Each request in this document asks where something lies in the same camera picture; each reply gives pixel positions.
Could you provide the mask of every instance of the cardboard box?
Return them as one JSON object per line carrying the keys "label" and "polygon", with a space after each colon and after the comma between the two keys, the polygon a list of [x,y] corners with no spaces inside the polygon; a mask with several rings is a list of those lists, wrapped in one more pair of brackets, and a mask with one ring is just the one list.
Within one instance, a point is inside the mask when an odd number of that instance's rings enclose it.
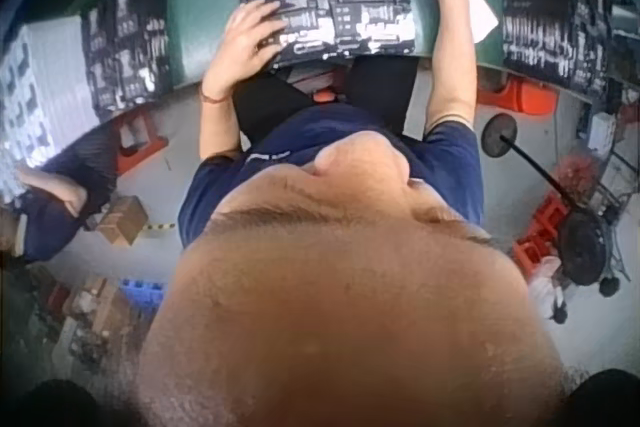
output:
{"label": "cardboard box", "polygon": [[105,277],[91,274],[84,283],[84,290],[89,292],[91,295],[100,297],[100,295],[102,294],[102,289],[104,288],[106,283],[107,279]]}
{"label": "cardboard box", "polygon": [[113,245],[132,245],[149,217],[136,196],[122,197],[98,224],[98,230]]}
{"label": "cardboard box", "polygon": [[92,330],[103,337],[120,333],[131,321],[131,305],[116,281],[109,281],[98,299]]}

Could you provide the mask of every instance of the gray floor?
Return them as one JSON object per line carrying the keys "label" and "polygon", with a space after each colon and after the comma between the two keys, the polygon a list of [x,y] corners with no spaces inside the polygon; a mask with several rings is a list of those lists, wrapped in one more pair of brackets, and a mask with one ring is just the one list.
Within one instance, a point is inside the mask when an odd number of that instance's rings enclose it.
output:
{"label": "gray floor", "polygon": [[[430,74],[421,71],[414,90],[405,132],[417,135],[424,125],[424,109],[431,89]],[[518,142],[543,167],[552,168],[574,145],[580,102],[561,94],[555,115],[532,118],[516,115]],[[476,131],[498,109],[480,106]],[[174,222],[190,179],[198,166],[199,106],[195,89],[180,91],[155,111],[159,130],[170,139],[163,152],[122,177],[121,194],[141,199],[151,223]],[[482,156],[485,187],[486,230],[505,250],[522,235],[531,215],[548,192],[548,186],[521,159],[510,153],[501,159]],[[632,278],[638,272],[638,221],[631,216],[625,229],[627,264]],[[86,272],[111,278],[169,281],[181,252],[176,230],[144,234],[130,248],[109,245],[97,233],[81,232],[53,261],[61,279],[73,280]],[[635,284],[624,284],[613,299],[603,299],[594,289],[579,289],[571,300],[564,326],[546,321],[567,366],[591,372],[621,367],[640,373],[640,295]]]}

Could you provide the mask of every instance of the hand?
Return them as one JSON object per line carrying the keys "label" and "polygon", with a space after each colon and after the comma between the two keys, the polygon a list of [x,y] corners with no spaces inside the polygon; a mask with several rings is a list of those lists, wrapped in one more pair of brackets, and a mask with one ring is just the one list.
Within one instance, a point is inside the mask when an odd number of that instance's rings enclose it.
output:
{"label": "hand", "polygon": [[279,44],[258,48],[261,41],[287,25],[284,20],[264,20],[278,7],[280,2],[265,4],[265,0],[254,0],[231,14],[218,52],[202,81],[205,95],[213,99],[231,95],[238,82],[257,74],[282,50]]}

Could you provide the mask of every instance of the green workbench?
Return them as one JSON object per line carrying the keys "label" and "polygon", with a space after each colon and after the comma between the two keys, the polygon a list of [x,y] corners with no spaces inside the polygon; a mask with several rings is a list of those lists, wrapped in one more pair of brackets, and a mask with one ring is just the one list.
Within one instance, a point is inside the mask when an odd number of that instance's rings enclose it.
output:
{"label": "green workbench", "polygon": [[[486,0],[502,18],[502,0]],[[229,14],[238,0],[169,0],[171,65],[175,86],[199,82],[211,62]],[[413,0],[417,26],[415,55],[429,57],[438,30],[438,0]],[[502,30],[476,45],[478,63],[503,68]]]}

